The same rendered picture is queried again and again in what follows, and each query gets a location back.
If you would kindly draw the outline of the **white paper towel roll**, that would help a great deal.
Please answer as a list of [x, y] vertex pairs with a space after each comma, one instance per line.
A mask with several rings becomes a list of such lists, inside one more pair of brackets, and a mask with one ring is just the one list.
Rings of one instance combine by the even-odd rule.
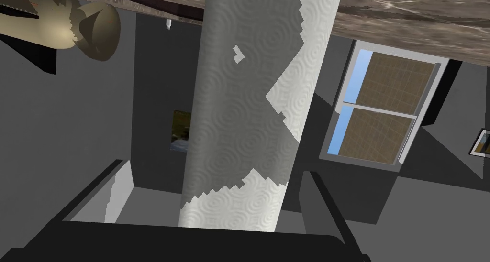
[[205, 0], [178, 225], [273, 232], [340, 0]]

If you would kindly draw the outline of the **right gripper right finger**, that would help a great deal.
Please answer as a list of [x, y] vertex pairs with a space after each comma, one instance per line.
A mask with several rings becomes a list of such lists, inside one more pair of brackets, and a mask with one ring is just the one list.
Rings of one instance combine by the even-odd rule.
[[299, 202], [307, 234], [325, 235], [344, 252], [347, 261], [370, 261], [363, 253], [318, 172], [305, 171]]

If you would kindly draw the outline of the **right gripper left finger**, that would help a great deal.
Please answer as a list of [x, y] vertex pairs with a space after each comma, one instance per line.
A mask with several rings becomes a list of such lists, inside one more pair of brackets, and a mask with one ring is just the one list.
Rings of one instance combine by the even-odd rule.
[[57, 221], [115, 223], [134, 188], [129, 160], [115, 160], [57, 215]]

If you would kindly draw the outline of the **beige rounded vase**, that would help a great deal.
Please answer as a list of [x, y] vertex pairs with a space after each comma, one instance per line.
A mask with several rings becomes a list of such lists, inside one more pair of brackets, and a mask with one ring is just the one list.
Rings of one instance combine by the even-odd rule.
[[116, 51], [121, 22], [105, 2], [0, 0], [0, 34], [54, 49], [77, 46], [87, 57], [109, 60]]

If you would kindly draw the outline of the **white framed wall picture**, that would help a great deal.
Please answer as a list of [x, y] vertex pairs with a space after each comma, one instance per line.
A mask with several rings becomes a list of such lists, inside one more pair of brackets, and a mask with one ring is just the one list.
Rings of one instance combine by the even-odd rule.
[[469, 155], [490, 158], [490, 130], [482, 128], [473, 143]]

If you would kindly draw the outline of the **window with brown blind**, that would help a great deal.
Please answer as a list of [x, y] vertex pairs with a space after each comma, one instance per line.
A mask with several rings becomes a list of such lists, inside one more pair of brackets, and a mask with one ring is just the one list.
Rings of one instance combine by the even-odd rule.
[[319, 157], [398, 172], [448, 63], [355, 40]]

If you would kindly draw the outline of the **dark landscape wall picture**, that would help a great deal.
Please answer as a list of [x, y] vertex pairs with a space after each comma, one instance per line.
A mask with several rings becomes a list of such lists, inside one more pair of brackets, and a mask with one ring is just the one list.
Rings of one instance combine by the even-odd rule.
[[191, 113], [181, 110], [173, 111], [170, 150], [187, 152], [189, 145]]

